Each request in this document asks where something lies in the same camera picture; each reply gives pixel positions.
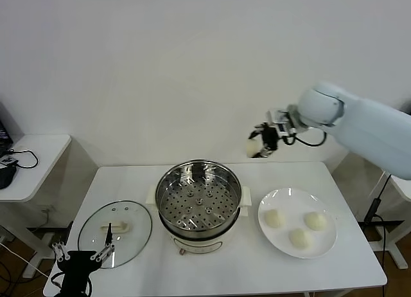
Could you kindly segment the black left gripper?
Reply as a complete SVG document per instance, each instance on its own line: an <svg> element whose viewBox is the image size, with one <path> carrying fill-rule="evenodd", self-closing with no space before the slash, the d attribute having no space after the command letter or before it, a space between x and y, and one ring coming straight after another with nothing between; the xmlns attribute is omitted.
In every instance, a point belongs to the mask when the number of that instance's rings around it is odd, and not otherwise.
<svg viewBox="0 0 411 297"><path fill-rule="evenodd" d="M63 281L57 296L91 296L92 284L90 275L101 268L115 250L112 243L112 223L107 228L104 247L100 252L95 251L69 251L67 241L73 221L61 232L59 239L52 243L52 249L58 268L63 273Z"/></svg>

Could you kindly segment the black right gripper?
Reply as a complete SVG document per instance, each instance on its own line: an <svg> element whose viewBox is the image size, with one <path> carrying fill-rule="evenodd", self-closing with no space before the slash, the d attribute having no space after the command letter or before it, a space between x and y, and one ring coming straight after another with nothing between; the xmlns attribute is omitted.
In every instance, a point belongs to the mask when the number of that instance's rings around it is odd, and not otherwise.
<svg viewBox="0 0 411 297"><path fill-rule="evenodd" d="M263 141L263 147L253 153L253 158L267 158L271 156L277 150L279 136L275 127L269 126L267 123L261 123L254 127L254 130L250 133L248 139L254 139L255 137L261 135Z"/></svg>

